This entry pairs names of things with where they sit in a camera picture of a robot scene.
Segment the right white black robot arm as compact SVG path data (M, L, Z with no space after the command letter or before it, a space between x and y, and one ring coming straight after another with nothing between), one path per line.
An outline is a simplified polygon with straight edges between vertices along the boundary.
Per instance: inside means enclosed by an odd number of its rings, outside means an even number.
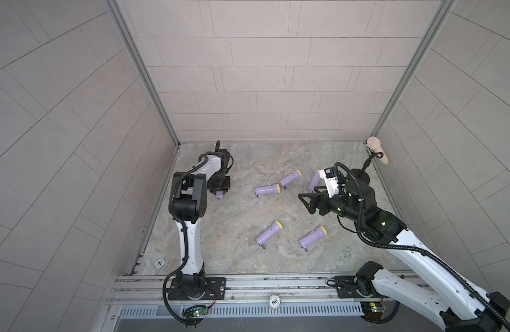
M413 309L444 331L510 331L510 301L467 280L432 252L394 214L377 206L375 191L361 172L342 163L319 172L325 186L299 194L310 214L330 212L351 220L367 246L395 255L430 287L426 290L382 265L367 262L356 274L358 293L379 294Z

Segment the purple flashlight horizontal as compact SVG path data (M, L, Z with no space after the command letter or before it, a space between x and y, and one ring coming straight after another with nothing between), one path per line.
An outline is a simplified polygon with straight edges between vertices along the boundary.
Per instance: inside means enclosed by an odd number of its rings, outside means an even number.
M267 195L267 194L279 194L281 192L281 186L279 183L272 184L272 185L265 185L256 187L255 195L259 197L260 195Z

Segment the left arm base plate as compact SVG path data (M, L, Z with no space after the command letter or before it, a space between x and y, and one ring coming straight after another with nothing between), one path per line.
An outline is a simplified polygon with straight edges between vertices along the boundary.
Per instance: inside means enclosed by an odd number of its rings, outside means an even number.
M227 280L224 277L201 279L198 276L177 276L166 288L168 300L223 300Z

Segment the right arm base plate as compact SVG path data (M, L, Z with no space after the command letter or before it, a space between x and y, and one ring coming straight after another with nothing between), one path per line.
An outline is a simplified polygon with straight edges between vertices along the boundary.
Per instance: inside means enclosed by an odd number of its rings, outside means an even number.
M383 298L384 296L378 293L373 286L371 280L341 275L335 276L326 281L326 285L337 290L339 298Z

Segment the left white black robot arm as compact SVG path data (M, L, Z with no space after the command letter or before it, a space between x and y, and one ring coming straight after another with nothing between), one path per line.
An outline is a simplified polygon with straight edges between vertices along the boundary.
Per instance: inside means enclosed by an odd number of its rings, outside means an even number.
M207 211L209 193L222 199L230 190L233 164L230 152L218 141L213 151L200 155L197 165L173 175L168 209L180 235L181 263L166 278L172 281L164 288L170 300L197 300L206 293L199 220Z

